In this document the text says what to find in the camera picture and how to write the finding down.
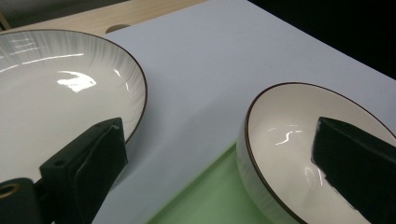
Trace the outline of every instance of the black bracket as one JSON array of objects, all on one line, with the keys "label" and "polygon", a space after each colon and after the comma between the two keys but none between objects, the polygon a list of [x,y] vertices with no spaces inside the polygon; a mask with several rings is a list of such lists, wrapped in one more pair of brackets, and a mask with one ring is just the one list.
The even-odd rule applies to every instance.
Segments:
[{"label": "black bracket", "polygon": [[92,223],[127,163],[122,120],[93,125],[40,166],[0,184],[0,223]]}]

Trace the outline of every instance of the white surface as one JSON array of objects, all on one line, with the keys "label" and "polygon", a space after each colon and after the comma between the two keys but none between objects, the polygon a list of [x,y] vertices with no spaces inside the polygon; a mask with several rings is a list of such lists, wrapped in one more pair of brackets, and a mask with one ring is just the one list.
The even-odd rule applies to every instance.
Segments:
[{"label": "white surface", "polygon": [[396,132],[396,81],[243,0],[205,2],[106,35],[148,79],[130,164],[95,223],[142,223],[237,137],[254,97],[286,81],[319,84]]},{"label": "white surface", "polygon": [[[247,130],[242,132],[248,134],[251,152],[266,183],[306,223],[369,223],[311,161],[319,117],[350,123],[396,146],[392,133],[360,106],[332,91],[295,83],[266,90],[252,107]],[[243,175],[260,179],[255,173],[251,167]],[[257,188],[247,184],[250,182],[254,181],[245,181],[247,188]],[[264,198],[263,194],[264,190],[253,199]],[[268,213],[264,207],[268,202],[257,202]]]},{"label": "white surface", "polygon": [[238,139],[236,140],[236,161],[238,171],[250,199],[272,223],[296,224],[298,223],[291,213],[276,201],[270,190],[258,178],[253,162],[248,155],[248,145],[245,135],[245,122],[241,125]]},{"label": "white surface", "polygon": [[0,182],[28,177],[93,124],[122,118],[125,139],[146,100],[135,60],[93,35],[0,35]]}]

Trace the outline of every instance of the bowl rim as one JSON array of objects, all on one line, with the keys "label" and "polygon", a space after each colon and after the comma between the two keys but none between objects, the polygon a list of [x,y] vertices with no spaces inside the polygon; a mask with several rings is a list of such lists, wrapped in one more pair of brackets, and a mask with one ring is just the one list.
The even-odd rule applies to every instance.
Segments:
[{"label": "bowl rim", "polygon": [[311,86],[311,87],[316,87],[316,88],[320,88],[322,90],[325,91],[330,91],[332,93],[335,93],[341,97],[343,97],[344,99],[348,100],[350,103],[358,106],[359,108],[361,108],[362,110],[364,110],[365,112],[367,112],[373,119],[375,119],[376,121],[378,121],[385,129],[388,130],[388,132],[394,137],[396,138],[395,134],[383,123],[381,122],[381,120],[379,120],[376,116],[374,116],[372,113],[370,113],[367,109],[365,109],[364,107],[362,107],[361,105],[357,104],[356,102],[352,101],[351,99],[345,97],[345,95],[340,94],[336,91],[332,91],[330,89],[321,87],[319,85],[315,85],[315,84],[311,84],[311,83],[305,83],[305,82],[282,82],[282,83],[278,83],[275,84],[273,86],[270,86],[268,88],[266,88],[265,90],[263,90],[262,92],[260,92],[252,101],[252,103],[250,104],[247,114],[246,114],[246,118],[245,118],[245,123],[244,123],[244,135],[245,135],[245,144],[247,146],[247,154],[249,156],[250,162],[253,165],[253,168],[256,172],[257,177],[260,179],[260,181],[262,182],[262,184],[264,185],[264,187],[268,190],[268,192],[271,194],[271,196],[275,199],[275,201],[283,208],[283,210],[285,210],[291,217],[293,217],[297,222],[302,223],[302,224],[306,224],[307,222],[304,221],[301,217],[299,217],[296,213],[294,213],[285,203],[282,202],[282,200],[276,195],[276,193],[274,192],[274,190],[271,188],[271,186],[268,184],[268,182],[266,181],[265,177],[263,176],[262,172],[260,171],[259,165],[257,164],[254,155],[253,155],[253,151],[251,149],[251,145],[250,145],[250,140],[249,140],[249,134],[248,134],[248,124],[249,124],[249,119],[250,119],[250,114],[253,110],[254,105],[257,103],[257,101],[268,91],[270,91],[271,89],[274,89],[276,87],[279,86],[286,86],[286,85],[305,85],[305,86]]},{"label": "bowl rim", "polygon": [[46,33],[46,32],[56,32],[56,33],[75,33],[77,35],[88,35],[94,38],[98,38],[101,40],[104,40],[105,42],[107,42],[109,45],[113,45],[116,48],[119,48],[121,50],[123,50],[127,55],[129,55],[129,57],[131,57],[131,59],[137,64],[141,74],[142,74],[142,78],[143,78],[143,82],[145,85],[145,101],[143,104],[143,108],[142,111],[140,112],[139,115],[139,120],[137,121],[136,125],[134,126],[134,129],[131,131],[131,134],[129,134],[129,136],[125,139],[125,145],[128,144],[131,139],[132,136],[134,135],[134,133],[137,130],[137,127],[140,125],[140,122],[142,121],[143,115],[146,112],[146,107],[147,107],[147,103],[148,103],[148,83],[147,83],[147,79],[146,79],[146,75],[145,72],[142,69],[142,66],[140,65],[140,63],[137,61],[137,59],[125,48],[123,48],[122,46],[120,46],[119,44],[108,40],[104,37],[101,37],[99,35],[92,35],[92,34],[88,34],[88,33],[84,33],[81,31],[73,31],[73,30],[62,30],[62,29],[32,29],[32,30],[23,30],[23,31],[15,31],[15,32],[9,32],[9,33],[4,33],[4,34],[0,34],[0,37],[2,36],[6,36],[6,35],[15,35],[15,34],[20,34],[20,33]]}]

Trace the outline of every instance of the table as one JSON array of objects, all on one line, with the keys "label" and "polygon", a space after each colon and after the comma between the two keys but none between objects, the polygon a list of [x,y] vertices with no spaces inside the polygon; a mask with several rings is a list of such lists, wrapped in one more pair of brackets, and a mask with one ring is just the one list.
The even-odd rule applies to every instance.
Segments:
[{"label": "table", "polygon": [[92,35],[104,35],[106,30],[111,26],[119,24],[134,25],[204,1],[205,0],[130,0],[55,20],[14,28],[6,32],[61,29],[80,31]]},{"label": "table", "polygon": [[203,2],[104,37],[142,65],[148,105],[94,223],[147,221],[234,142],[253,98],[280,82],[338,91],[396,132],[395,80],[245,0]]}]

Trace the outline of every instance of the brown rim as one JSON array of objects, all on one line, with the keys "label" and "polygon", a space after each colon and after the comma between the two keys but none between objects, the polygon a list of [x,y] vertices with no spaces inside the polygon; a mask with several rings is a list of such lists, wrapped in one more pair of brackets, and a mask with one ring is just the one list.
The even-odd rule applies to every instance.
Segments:
[{"label": "brown rim", "polygon": [[145,73],[144,73],[144,71],[143,71],[143,69],[142,69],[142,66],[141,66],[140,63],[137,61],[137,59],[136,59],[130,52],[128,52],[125,48],[121,47],[120,45],[114,43],[114,42],[111,41],[111,40],[105,39],[105,38],[103,38],[103,37],[101,37],[101,36],[98,36],[98,35],[91,35],[91,34],[87,34],[87,33],[80,32],[80,31],[70,31],[70,30],[60,30],[60,29],[39,29],[39,30],[25,30],[25,31],[10,32],[10,33],[6,33],[6,34],[0,34],[0,36],[4,36],[4,35],[13,35],[13,34],[18,34],[18,33],[43,32],[43,31],[55,31],[55,32],[65,32],[65,33],[77,33],[77,34],[81,34],[81,35],[90,35],[90,36],[93,36],[93,37],[96,37],[96,38],[105,40],[105,41],[108,42],[109,44],[114,45],[114,46],[116,46],[116,47],[122,49],[123,51],[125,51],[125,52],[132,58],[132,60],[134,60],[134,61],[136,62],[137,66],[138,66],[139,69],[140,69],[140,72],[142,73],[142,77],[143,77],[143,80],[144,80],[144,83],[145,83],[145,103],[144,103],[144,105],[143,105],[143,109],[142,109],[142,111],[141,111],[141,113],[140,113],[140,118],[139,118],[139,120],[137,121],[136,126],[134,127],[134,129],[132,130],[132,132],[131,132],[131,134],[128,136],[128,138],[125,139],[125,144],[129,143],[129,141],[131,140],[132,136],[133,136],[134,133],[136,132],[137,127],[139,126],[140,122],[142,121],[143,115],[144,115],[144,113],[145,113],[145,111],[146,111],[147,102],[148,102],[148,83],[147,83],[147,80],[146,80],[146,75],[145,75]]},{"label": "brown rim", "polygon": [[254,105],[255,105],[256,102],[262,97],[262,95],[264,95],[264,94],[265,94],[266,92],[268,92],[269,90],[271,90],[271,89],[273,89],[273,88],[276,88],[276,87],[279,87],[279,86],[296,85],[296,84],[297,84],[297,85],[307,85],[307,86],[317,87],[317,88],[323,89],[323,90],[325,90],[325,91],[333,92],[333,93],[335,93],[335,94],[337,94],[337,95],[339,95],[339,96],[341,96],[341,97],[347,99],[347,100],[350,101],[351,103],[353,103],[353,104],[357,105],[358,107],[360,107],[361,109],[363,109],[365,112],[367,112],[367,113],[368,113],[370,116],[372,116],[374,119],[376,119],[384,128],[386,128],[386,129],[388,130],[388,132],[389,132],[394,138],[396,138],[396,136],[393,134],[393,132],[390,131],[390,129],[389,129],[384,123],[382,123],[376,116],[374,116],[374,115],[373,115],[372,113],[370,113],[368,110],[366,110],[365,108],[363,108],[361,105],[357,104],[356,102],[352,101],[351,99],[345,97],[344,95],[342,95],[342,94],[340,94],[340,93],[338,93],[338,92],[335,92],[335,91],[332,91],[332,90],[329,90],[329,89],[320,87],[320,86],[318,86],[318,85],[314,85],[314,84],[310,84],[310,83],[303,83],[303,82],[283,82],[283,83],[279,83],[279,84],[276,84],[276,85],[274,85],[274,86],[271,86],[271,87],[265,89],[264,91],[260,92],[260,94],[259,94],[258,96],[256,96],[256,98],[255,98],[255,99],[253,100],[253,102],[250,104],[250,107],[248,108],[247,115],[246,115],[246,118],[245,118],[245,125],[244,125],[244,126],[245,126],[245,141],[246,141],[246,145],[247,145],[247,154],[249,155],[250,161],[251,161],[251,163],[253,164],[254,170],[256,171],[256,174],[257,174],[257,176],[259,177],[260,181],[264,184],[265,188],[268,190],[268,192],[270,192],[271,196],[276,200],[276,202],[277,202],[277,203],[278,203],[289,215],[291,215],[296,221],[298,221],[299,223],[304,223],[304,224],[306,224],[306,222],[305,222],[302,218],[300,218],[300,217],[299,217],[297,214],[295,214],[285,203],[282,202],[282,200],[276,195],[276,193],[274,192],[274,190],[271,188],[271,186],[270,186],[270,185],[268,184],[268,182],[265,180],[265,177],[262,175],[262,172],[260,171],[259,165],[257,164],[256,160],[254,159],[254,155],[253,155],[253,152],[252,152],[252,150],[251,150],[250,141],[249,141],[249,138],[248,138],[248,137],[249,137],[249,135],[248,135],[248,122],[249,122],[249,119],[250,119],[250,114],[251,114],[251,111],[252,111]]}]

